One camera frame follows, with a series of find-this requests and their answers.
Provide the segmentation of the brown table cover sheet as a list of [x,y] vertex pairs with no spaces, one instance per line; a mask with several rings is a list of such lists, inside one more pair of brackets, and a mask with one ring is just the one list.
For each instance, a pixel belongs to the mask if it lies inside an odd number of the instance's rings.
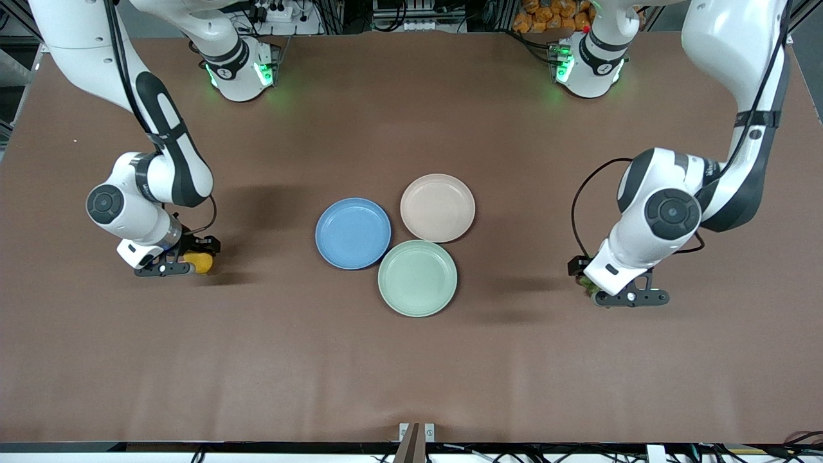
[[[568,213],[600,164],[661,146],[726,155],[734,100],[677,34],[643,34],[583,100],[503,35],[301,37],[235,104],[185,39],[138,39],[215,174],[208,276],[138,278],[86,216],[150,143],[49,56],[0,164],[0,440],[782,442],[823,429],[823,125],[796,59],[763,202],[655,269],[664,307],[602,308],[567,275]],[[447,243],[455,299],[392,311],[377,270],[329,266],[326,207],[409,183],[473,191]]]

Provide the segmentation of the blue plate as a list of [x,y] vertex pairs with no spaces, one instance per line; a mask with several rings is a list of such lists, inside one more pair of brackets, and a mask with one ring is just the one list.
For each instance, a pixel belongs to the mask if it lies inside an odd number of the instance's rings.
[[346,197],[330,205],[318,219],[315,245],[331,266],[359,270],[386,254],[393,228],[382,207],[364,197]]

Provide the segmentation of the beige plate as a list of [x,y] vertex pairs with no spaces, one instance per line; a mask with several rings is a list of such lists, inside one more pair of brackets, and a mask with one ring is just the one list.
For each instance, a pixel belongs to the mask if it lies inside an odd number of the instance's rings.
[[455,241],[473,225],[476,201],[470,188],[455,176],[421,176],[404,190],[401,219],[412,235],[435,243]]

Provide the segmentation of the green plate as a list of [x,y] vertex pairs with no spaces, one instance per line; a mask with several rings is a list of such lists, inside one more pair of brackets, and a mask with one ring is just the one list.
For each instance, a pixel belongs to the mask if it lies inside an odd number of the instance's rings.
[[455,296],[458,270],[444,247],[424,240],[394,246],[378,269],[378,288],[394,311],[424,318],[444,310]]

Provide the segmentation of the white power strip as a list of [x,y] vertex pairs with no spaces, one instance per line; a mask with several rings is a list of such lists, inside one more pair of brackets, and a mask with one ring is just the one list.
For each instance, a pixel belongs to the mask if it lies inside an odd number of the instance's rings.
[[259,35],[321,35],[320,9],[311,0],[250,0],[245,12]]

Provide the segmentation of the orange packets pile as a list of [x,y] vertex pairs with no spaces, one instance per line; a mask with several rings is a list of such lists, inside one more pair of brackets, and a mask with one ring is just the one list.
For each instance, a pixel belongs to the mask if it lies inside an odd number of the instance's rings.
[[589,0],[520,0],[511,28],[521,34],[561,28],[588,32],[596,15]]

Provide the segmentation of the metal table edge bracket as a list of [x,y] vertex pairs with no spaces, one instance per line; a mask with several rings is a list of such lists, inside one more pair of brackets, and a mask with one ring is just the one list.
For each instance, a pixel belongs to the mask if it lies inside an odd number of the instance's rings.
[[427,463],[426,446],[435,442],[435,424],[399,425],[399,447],[395,452],[392,463]]

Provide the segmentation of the aluminium frame post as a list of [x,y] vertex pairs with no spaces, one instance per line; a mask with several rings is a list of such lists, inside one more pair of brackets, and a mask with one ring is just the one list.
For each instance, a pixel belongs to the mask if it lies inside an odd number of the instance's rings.
[[30,0],[0,0],[0,49],[38,49],[43,36],[33,18]]
[[791,35],[799,28],[800,24],[806,19],[810,18],[820,6],[823,5],[823,0],[788,0],[788,13],[785,15],[786,23],[784,25],[784,43],[793,44]]

